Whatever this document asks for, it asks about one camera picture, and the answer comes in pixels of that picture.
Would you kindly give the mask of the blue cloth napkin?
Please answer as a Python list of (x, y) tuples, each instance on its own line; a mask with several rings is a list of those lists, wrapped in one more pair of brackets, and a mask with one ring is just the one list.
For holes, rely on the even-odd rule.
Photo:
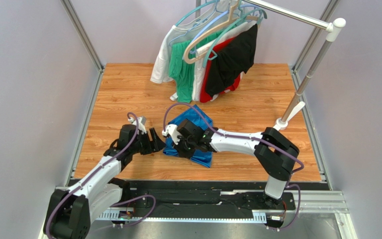
[[(197, 111), (199, 111), (205, 118), (205, 120), (213, 126), (213, 120), (207, 116), (197, 105), (193, 106)], [(177, 117), (173, 118), (167, 124), (179, 125), (183, 120), (189, 120), (195, 125), (201, 127), (202, 129), (207, 129), (208, 126), (203, 121), (203, 119), (192, 109), (188, 109), (183, 113), (179, 114)], [(172, 139), (166, 138), (166, 147), (163, 149), (163, 154), (166, 156), (179, 157), (179, 153), (176, 149), (173, 148)], [(190, 161), (202, 165), (206, 168), (210, 168), (212, 164), (212, 153), (211, 152), (201, 152), (200, 150), (195, 150)]]

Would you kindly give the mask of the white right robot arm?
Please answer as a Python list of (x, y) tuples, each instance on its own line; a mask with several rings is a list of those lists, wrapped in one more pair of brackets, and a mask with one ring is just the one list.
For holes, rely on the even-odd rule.
[(298, 147), (274, 127), (257, 133), (237, 133), (211, 126), (203, 129), (186, 119), (179, 125), (167, 125), (162, 135), (172, 140), (171, 146), (182, 158), (192, 158), (197, 150), (256, 157), (269, 176), (264, 194), (275, 200), (282, 197), (299, 155)]

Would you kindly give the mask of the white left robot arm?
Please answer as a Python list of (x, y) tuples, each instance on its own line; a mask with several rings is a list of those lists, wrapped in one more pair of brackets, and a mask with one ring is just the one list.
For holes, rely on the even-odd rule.
[(127, 206), (134, 201), (129, 182), (116, 176), (135, 154), (159, 152), (166, 144), (154, 128), (146, 129), (145, 117), (128, 113), (128, 121), (97, 166), (68, 189), (53, 192), (43, 226), (48, 238), (84, 239), (91, 224), (104, 211), (112, 206)]

